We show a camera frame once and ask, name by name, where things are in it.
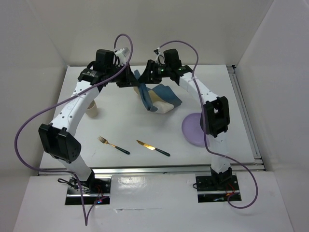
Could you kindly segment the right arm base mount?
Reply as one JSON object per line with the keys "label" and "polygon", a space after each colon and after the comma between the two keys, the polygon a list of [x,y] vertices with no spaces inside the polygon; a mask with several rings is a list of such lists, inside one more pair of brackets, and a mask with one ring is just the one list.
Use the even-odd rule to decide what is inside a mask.
{"label": "right arm base mount", "polygon": [[211,176],[196,176],[196,182],[192,187],[197,191],[199,203],[217,203],[230,201],[241,201],[238,179],[233,175],[230,180],[221,185],[215,185]]}

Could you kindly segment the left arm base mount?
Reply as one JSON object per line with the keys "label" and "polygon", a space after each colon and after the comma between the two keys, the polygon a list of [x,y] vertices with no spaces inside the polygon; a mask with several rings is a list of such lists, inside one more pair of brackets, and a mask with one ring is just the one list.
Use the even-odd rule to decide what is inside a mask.
{"label": "left arm base mount", "polygon": [[[57,181],[61,184],[66,184],[68,187],[65,205],[82,204],[81,191],[75,178],[71,177],[69,180],[59,178]],[[82,183],[84,204],[92,205],[95,201],[97,201],[97,204],[100,205],[110,204],[111,183],[111,177],[99,179],[99,182],[91,188],[88,188],[84,183]]]}

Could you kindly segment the blue beige white placemat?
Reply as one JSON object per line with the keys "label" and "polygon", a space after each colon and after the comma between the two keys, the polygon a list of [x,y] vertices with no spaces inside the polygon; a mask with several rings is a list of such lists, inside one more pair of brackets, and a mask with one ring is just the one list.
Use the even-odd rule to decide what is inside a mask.
{"label": "blue beige white placemat", "polygon": [[166,114],[182,104],[170,86],[159,84],[154,88],[148,88],[145,84],[141,84],[133,89],[140,97],[145,109],[152,113]]}

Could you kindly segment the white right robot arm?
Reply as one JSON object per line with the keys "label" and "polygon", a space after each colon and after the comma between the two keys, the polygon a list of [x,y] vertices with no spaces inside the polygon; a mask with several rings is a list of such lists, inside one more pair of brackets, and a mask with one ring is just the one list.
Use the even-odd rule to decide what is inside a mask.
{"label": "white right robot arm", "polygon": [[206,150],[212,154],[211,185],[215,189],[222,189],[232,178],[226,141],[230,124],[228,99],[207,88],[197,78],[195,68],[183,65],[176,49],[161,52],[157,48],[154,52],[156,59],[147,62],[138,81],[141,84],[159,85],[162,78],[168,77],[200,102],[200,127]]}

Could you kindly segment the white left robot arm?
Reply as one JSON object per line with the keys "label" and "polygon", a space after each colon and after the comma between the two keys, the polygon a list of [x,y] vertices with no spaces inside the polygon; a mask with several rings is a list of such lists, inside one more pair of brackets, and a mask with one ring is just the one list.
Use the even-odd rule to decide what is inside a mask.
{"label": "white left robot arm", "polygon": [[99,49],[95,61],[89,63],[80,73],[72,93],[73,99],[64,105],[48,125],[41,124],[39,127],[44,151],[76,174],[79,178],[78,187],[85,193],[93,191],[99,181],[81,156],[82,146],[74,137],[76,129],[90,103],[103,88],[98,83],[116,73],[120,74],[114,78],[115,82],[132,75],[129,67],[123,69],[129,55],[130,50],[127,47],[115,51]]}

